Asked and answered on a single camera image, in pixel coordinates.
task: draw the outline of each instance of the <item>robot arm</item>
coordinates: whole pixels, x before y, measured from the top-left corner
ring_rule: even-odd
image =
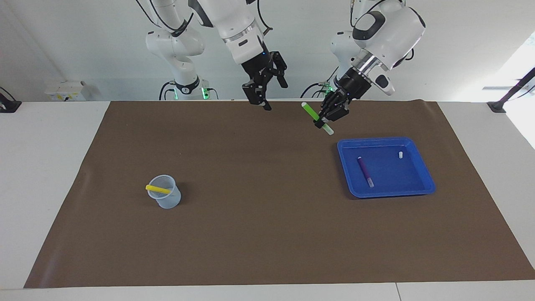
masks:
[[[269,52],[264,35],[247,5],[254,0],[189,0],[199,22],[214,27],[230,50],[234,61],[241,64],[249,75],[242,86],[249,102],[271,110],[265,92],[268,82],[275,76],[282,88],[286,63],[279,52]]]
[[[392,95],[394,87],[388,71],[405,60],[424,32],[425,23],[415,10],[400,0],[381,0],[362,15],[353,28],[351,37],[358,52],[347,47],[348,33],[339,33],[340,37],[335,37],[332,46],[336,48],[339,43],[345,47],[344,50],[333,49],[333,52],[337,54],[338,51],[340,66],[349,64],[350,68],[335,79],[337,90],[325,96],[315,125],[321,128],[347,115],[351,101],[360,99],[372,85]],[[343,58],[348,54],[356,55]]]
[[[149,32],[147,48],[165,60],[174,76],[174,89],[181,100],[206,99],[208,82],[197,75],[189,56],[204,52],[204,41],[177,11],[176,0],[149,0],[153,20],[160,27]]]

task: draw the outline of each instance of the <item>purple marker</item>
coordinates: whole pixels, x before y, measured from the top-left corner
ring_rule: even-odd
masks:
[[[370,173],[368,172],[368,169],[366,168],[366,165],[364,164],[364,160],[362,157],[357,158],[358,165],[360,165],[362,173],[364,174],[364,177],[368,181],[368,185],[370,185],[370,188],[374,188],[375,185],[373,184],[373,181],[371,180]]]

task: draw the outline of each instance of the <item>table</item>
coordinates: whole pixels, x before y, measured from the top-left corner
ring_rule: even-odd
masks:
[[[0,299],[406,301],[535,296],[535,281],[21,290],[108,105],[25,103],[16,114],[0,116]],[[506,115],[492,113],[486,104],[445,102],[440,108],[535,266],[535,150]]]

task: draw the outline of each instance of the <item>clear plastic cup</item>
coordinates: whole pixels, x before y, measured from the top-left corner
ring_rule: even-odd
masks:
[[[164,209],[171,209],[174,206],[178,205],[178,203],[180,203],[182,193],[180,193],[180,190],[178,190],[177,184],[174,181],[173,177],[168,175],[157,176],[156,178],[150,181],[149,185],[171,190],[171,193],[169,194],[154,192],[150,190],[148,191],[149,196],[155,199],[160,207]]]

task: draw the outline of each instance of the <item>blue tray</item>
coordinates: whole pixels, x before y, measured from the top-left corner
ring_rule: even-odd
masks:
[[[435,192],[435,184],[414,142],[407,137],[346,139],[338,152],[351,193],[358,198],[399,197]],[[375,187],[358,165],[362,157]]]

